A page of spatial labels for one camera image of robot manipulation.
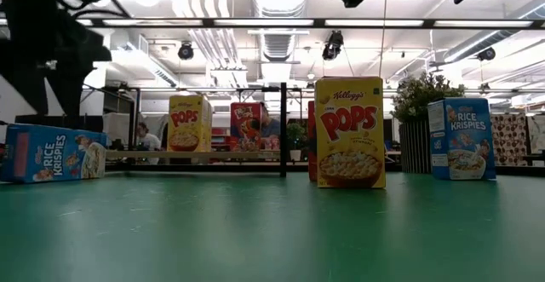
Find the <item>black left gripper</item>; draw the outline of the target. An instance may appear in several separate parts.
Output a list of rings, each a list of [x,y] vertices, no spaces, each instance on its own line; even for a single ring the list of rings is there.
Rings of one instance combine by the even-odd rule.
[[[1,75],[38,114],[48,113],[48,102],[44,76],[36,66],[52,60],[91,66],[112,59],[104,37],[65,10],[24,14],[2,7],[1,13],[9,29],[9,37],[1,40]],[[69,117],[80,113],[83,82],[82,70],[59,68],[50,73],[50,87]]]

